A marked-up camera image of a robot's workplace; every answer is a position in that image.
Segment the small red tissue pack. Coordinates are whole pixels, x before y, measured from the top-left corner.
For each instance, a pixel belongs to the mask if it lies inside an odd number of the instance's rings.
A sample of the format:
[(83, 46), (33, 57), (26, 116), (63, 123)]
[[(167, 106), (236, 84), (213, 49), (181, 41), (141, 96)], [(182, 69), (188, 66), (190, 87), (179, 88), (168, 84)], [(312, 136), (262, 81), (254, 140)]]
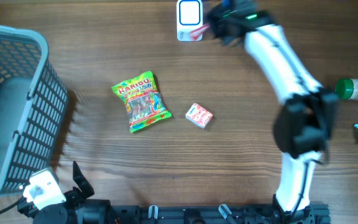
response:
[(185, 118), (196, 126), (204, 129), (212, 120), (213, 114), (199, 104), (193, 103), (186, 113)]

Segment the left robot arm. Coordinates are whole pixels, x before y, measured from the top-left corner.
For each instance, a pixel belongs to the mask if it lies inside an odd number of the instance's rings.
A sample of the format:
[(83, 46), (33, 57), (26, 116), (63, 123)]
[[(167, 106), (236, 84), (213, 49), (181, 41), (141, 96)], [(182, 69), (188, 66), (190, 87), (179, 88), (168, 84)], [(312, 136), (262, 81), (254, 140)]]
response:
[(17, 211), (34, 223), (45, 224), (119, 224), (119, 215), (108, 200), (95, 200), (94, 188), (73, 162), (72, 177), (76, 185), (63, 193), (52, 168), (32, 174), (24, 187)]

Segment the Haribo gummy candy bag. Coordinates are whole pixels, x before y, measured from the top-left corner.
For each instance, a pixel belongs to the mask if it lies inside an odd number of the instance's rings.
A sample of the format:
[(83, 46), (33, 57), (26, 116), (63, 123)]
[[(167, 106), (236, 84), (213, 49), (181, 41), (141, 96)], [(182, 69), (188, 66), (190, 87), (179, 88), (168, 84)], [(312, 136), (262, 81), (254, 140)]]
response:
[(111, 89), (124, 103), (131, 133), (172, 117), (162, 100), (151, 71), (124, 80)]

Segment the red Nescafe coffee stick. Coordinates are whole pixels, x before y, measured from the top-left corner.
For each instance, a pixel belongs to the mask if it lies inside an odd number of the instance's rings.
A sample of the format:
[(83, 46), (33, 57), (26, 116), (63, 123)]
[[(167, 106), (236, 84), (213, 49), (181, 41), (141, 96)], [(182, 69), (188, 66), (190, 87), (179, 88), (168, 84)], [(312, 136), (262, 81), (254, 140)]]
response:
[(209, 29), (209, 24), (205, 24), (193, 31), (189, 32), (191, 41), (199, 41), (202, 39), (203, 34)]

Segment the green lid jar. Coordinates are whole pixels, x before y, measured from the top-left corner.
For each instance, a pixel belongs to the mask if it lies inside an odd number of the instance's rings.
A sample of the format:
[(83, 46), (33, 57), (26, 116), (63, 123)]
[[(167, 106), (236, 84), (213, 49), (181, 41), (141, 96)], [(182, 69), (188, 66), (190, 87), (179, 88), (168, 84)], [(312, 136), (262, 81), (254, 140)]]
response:
[(343, 78), (338, 80), (335, 92), (343, 100), (358, 100), (358, 79)]

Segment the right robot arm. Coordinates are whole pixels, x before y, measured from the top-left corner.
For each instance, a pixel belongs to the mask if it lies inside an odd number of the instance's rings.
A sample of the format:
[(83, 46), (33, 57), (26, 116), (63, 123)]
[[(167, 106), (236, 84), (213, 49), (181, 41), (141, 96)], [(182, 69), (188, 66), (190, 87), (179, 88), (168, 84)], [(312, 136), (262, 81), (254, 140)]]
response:
[(282, 174), (275, 201), (286, 216), (310, 204), (309, 191), (316, 164), (329, 160), (329, 142), (339, 98), (302, 64), (283, 27), (252, 1), (223, 1), (206, 17), (224, 45), (240, 39), (271, 84), (281, 110), (273, 137), (282, 153)]

